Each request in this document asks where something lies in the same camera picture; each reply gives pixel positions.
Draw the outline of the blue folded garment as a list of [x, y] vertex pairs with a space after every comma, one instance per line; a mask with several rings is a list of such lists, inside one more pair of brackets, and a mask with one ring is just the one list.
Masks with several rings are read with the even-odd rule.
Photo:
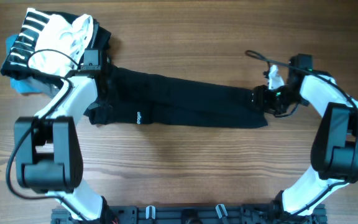
[[[9, 55], [11, 47], [13, 46], [17, 37], [18, 35], [14, 34], [6, 39], [6, 55]], [[35, 86], [33, 80], [15, 80], [10, 78], [10, 85], [13, 90], [21, 95], [42, 93], [42, 91]]]

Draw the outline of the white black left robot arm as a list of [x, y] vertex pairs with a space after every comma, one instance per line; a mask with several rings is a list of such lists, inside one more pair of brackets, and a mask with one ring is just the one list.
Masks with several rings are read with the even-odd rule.
[[83, 178], [83, 158], [76, 132], [88, 107], [105, 92], [99, 65], [84, 65], [65, 76], [38, 77], [62, 81], [51, 102], [34, 116], [14, 124], [15, 146], [6, 168], [6, 184], [24, 200], [54, 199], [77, 223], [113, 223], [106, 199]]

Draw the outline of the black t-shirt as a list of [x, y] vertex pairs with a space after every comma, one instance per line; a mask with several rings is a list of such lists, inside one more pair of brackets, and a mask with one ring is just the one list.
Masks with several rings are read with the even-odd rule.
[[215, 85], [110, 65], [105, 98], [87, 109], [91, 124], [152, 124], [261, 128], [268, 124], [246, 88]]

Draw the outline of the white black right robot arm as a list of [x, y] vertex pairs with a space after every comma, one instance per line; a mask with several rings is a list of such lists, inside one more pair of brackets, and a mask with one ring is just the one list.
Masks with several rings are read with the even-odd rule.
[[269, 205], [270, 222], [304, 222], [333, 192], [358, 181], [358, 101], [339, 88], [328, 73], [291, 70], [288, 80], [274, 70], [267, 73], [267, 85], [252, 91], [258, 109], [277, 118], [287, 116], [290, 105], [311, 105], [321, 123], [311, 147], [311, 165], [289, 188]]

